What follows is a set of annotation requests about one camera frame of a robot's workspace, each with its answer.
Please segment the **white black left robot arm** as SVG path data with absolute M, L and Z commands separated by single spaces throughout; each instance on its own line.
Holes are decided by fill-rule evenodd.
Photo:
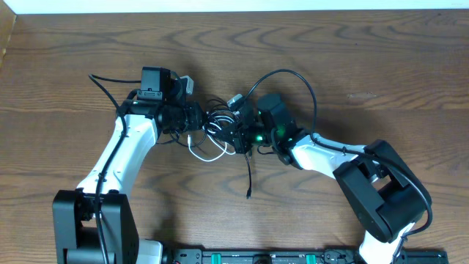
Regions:
M 139 237 L 129 196 L 147 153 L 161 134 L 202 128 L 204 112 L 189 101 L 194 82 L 163 67 L 143 67 L 138 89 L 112 103 L 114 131 L 91 172 L 52 204 L 58 263 L 168 263 L 159 241 Z

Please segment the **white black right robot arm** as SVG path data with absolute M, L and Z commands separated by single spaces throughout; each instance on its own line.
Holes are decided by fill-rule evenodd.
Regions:
M 365 263 L 396 263 L 407 238 L 432 223 L 432 198 L 392 146 L 383 140 L 350 145 L 299 128 L 281 96 L 253 106 L 242 95 L 226 103 L 231 116 L 215 136 L 239 154 L 252 147 L 297 169 L 334 179 L 365 229 L 358 255 Z

